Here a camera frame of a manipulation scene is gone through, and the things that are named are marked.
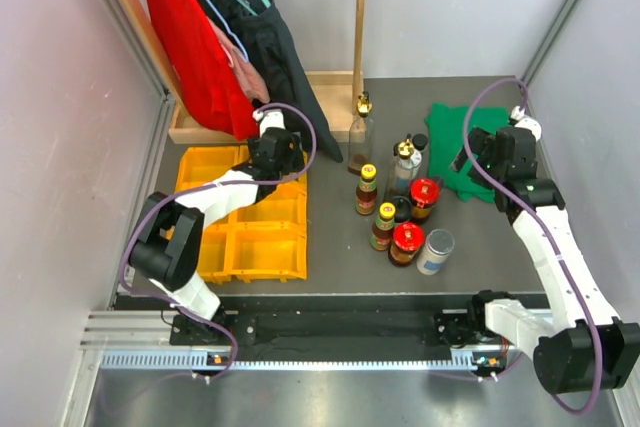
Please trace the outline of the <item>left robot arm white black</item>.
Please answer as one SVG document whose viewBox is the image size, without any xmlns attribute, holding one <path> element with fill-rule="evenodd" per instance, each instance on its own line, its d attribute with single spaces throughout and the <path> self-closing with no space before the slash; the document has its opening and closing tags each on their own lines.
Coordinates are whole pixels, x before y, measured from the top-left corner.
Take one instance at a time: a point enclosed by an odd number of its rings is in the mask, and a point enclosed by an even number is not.
<svg viewBox="0 0 640 427">
<path fill-rule="evenodd" d="M 192 318 L 192 331 L 209 344 L 224 337 L 227 321 L 217 313 L 219 297 L 197 273 L 203 233 L 299 179 L 318 147 L 312 122 L 294 106 L 273 102 L 253 117 L 259 134 L 248 141 L 247 161 L 199 187 L 171 195 L 156 192 L 146 199 L 118 268 L 123 288 L 132 289 L 124 276 L 131 267 L 161 289 L 161 299 Z"/>
</svg>

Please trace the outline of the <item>sauce bottle yellow cap front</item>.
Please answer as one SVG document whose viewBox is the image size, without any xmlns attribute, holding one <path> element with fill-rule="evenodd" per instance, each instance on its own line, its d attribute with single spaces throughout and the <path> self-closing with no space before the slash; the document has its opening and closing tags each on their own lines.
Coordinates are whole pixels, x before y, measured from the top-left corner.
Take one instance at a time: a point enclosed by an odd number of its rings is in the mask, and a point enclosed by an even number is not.
<svg viewBox="0 0 640 427">
<path fill-rule="evenodd" d="M 396 208 L 391 202 L 384 202 L 378 210 L 377 217 L 372 224 L 370 244 L 377 251 L 389 248 L 395 226 Z"/>
</svg>

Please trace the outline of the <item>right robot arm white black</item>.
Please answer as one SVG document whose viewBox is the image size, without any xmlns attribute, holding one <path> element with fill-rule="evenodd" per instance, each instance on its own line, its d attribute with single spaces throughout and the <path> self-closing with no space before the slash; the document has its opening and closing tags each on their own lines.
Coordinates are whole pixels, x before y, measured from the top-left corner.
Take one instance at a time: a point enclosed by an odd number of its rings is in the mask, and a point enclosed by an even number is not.
<svg viewBox="0 0 640 427">
<path fill-rule="evenodd" d="M 616 390 L 639 359 L 639 325 L 625 322 L 597 286 L 570 227 L 556 183 L 538 175 L 540 125 L 517 107 L 490 133 L 463 121 L 463 147 L 451 168 L 494 193 L 542 283 L 551 318 L 544 321 L 506 292 L 474 297 L 466 327 L 476 341 L 509 340 L 534 365 L 552 395 Z"/>
</svg>

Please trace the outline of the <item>glass oil bottle gold spout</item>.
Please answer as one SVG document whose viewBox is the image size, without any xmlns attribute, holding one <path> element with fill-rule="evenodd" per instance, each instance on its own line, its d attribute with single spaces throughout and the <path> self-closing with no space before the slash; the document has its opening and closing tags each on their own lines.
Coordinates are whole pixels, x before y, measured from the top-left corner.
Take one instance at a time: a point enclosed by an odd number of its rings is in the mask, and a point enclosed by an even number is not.
<svg viewBox="0 0 640 427">
<path fill-rule="evenodd" d="M 348 171 L 359 174 L 361 168 L 370 162 L 372 155 L 373 104 L 369 92 L 363 91 L 356 103 L 356 115 L 349 130 Z"/>
</svg>

